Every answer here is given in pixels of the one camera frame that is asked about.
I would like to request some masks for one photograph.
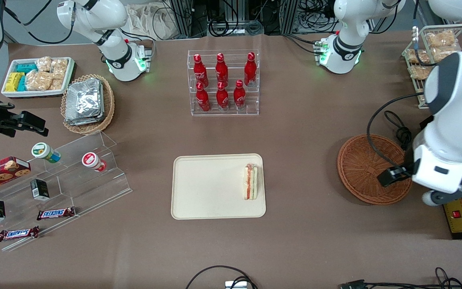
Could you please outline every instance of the table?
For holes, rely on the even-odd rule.
[[[372,113],[412,93],[399,57],[409,39],[410,31],[370,35],[346,75],[316,67],[310,53],[283,37],[158,42],[151,73],[128,83],[110,75],[95,45],[11,44],[11,60],[70,56],[77,77],[97,73],[110,82],[116,112],[105,132],[118,143],[115,158],[134,192],[16,251],[0,252],[0,288],[184,288],[200,269],[219,264],[242,269],[265,289],[335,288],[356,279],[429,283],[437,266],[462,280],[462,241],[450,240],[442,208],[421,202],[425,188],[413,185],[395,205],[370,206],[345,189],[336,169],[339,148],[365,132]],[[187,51],[253,46],[261,46],[260,115],[192,117]],[[46,119],[50,134],[2,136],[0,159],[30,159],[38,141],[55,147],[80,137],[63,127],[58,98],[12,102]],[[429,115],[416,104],[411,98],[391,106],[413,132]],[[394,139],[382,118],[372,132]],[[263,157],[266,214],[174,220],[174,159],[234,153]],[[223,287],[236,276],[215,269],[192,286]]]

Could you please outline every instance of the red bottle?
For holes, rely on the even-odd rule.
[[[243,81],[237,80],[235,91],[233,92],[235,99],[235,106],[237,110],[243,110],[245,108],[245,89],[243,88]]]
[[[228,106],[228,95],[226,91],[226,87],[224,86],[223,82],[217,83],[217,103],[219,104],[219,110],[221,112],[227,112],[229,110]]]
[[[256,85],[256,62],[254,61],[255,55],[252,52],[249,52],[247,55],[247,63],[245,64],[245,86],[251,87]]]
[[[222,53],[217,54],[217,65],[215,66],[215,71],[217,72],[217,81],[222,82],[224,87],[227,87],[227,65],[224,62],[224,55]]]
[[[209,81],[208,74],[206,72],[206,66],[204,66],[201,61],[201,56],[198,54],[194,55],[194,61],[194,74],[196,75],[197,82],[202,83],[204,88],[207,88]]]
[[[206,90],[204,90],[204,87],[202,83],[200,82],[196,84],[196,88],[197,88],[197,93],[196,93],[197,103],[201,107],[202,111],[207,112],[208,110],[211,109],[211,103],[209,102],[209,99],[208,99],[208,93],[206,92]]]

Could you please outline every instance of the foil-wrapped food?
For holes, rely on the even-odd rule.
[[[71,126],[102,121],[105,118],[102,82],[89,78],[71,84],[65,106],[65,122]]]

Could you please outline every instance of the brown wicker basket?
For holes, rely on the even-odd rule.
[[[371,135],[374,145],[396,163],[404,161],[404,151],[393,141]],[[383,187],[377,176],[391,165],[378,156],[369,145],[367,135],[347,140],[338,154],[341,181],[358,199],[374,205],[391,205],[403,199],[411,188],[411,179]]]
[[[82,126],[71,126],[64,121],[64,126],[71,132],[86,135],[86,134],[91,134],[97,130],[104,130],[110,124],[111,119],[113,118],[113,112],[115,111],[115,99],[113,97],[113,91],[110,87],[110,84],[108,84],[108,81],[106,81],[104,77],[100,75],[92,75],[92,74],[83,75],[82,77],[79,77],[75,79],[74,81],[72,81],[72,83],[85,81],[92,77],[101,80],[101,82],[103,83],[104,111],[105,111],[106,117],[101,122],[83,124]],[[62,106],[60,107],[60,112],[62,113],[62,116],[64,117],[64,119],[65,119],[66,97],[67,97],[67,91],[64,91],[64,95],[62,96]]]

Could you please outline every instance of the clear acrylic shelf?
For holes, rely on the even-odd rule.
[[[0,221],[0,232],[39,226],[37,239],[40,239],[84,214],[132,192],[126,175],[117,167],[110,150],[115,145],[106,134],[98,131],[56,148],[62,154],[57,163],[48,163],[43,159],[29,161],[31,174],[0,186],[0,200],[5,202],[6,212],[5,219]],[[90,151],[106,161],[106,170],[96,172],[83,166],[81,158]],[[30,186],[33,179],[41,179],[47,183],[50,194],[48,201],[33,199]],[[39,210],[73,206],[76,208],[75,216],[37,221]],[[2,250],[13,250],[33,240],[35,239],[19,238],[4,241]]]
[[[245,109],[237,110],[233,100],[233,91],[238,79],[243,80],[244,68],[247,63],[247,54],[255,53],[256,83],[253,87],[244,86]],[[217,75],[215,66],[217,64],[217,54],[223,53],[227,68],[229,70],[229,84],[226,88],[229,94],[229,110],[221,112],[217,105]],[[194,74],[194,55],[201,56],[202,63],[206,66],[208,73],[209,86],[205,88],[208,93],[211,110],[204,112],[197,104],[196,98],[196,77]],[[238,49],[238,50],[215,50],[215,51],[188,51],[187,57],[188,73],[188,93],[190,95],[190,111],[193,116],[224,116],[224,115],[258,115],[260,113],[260,51],[258,49]]]

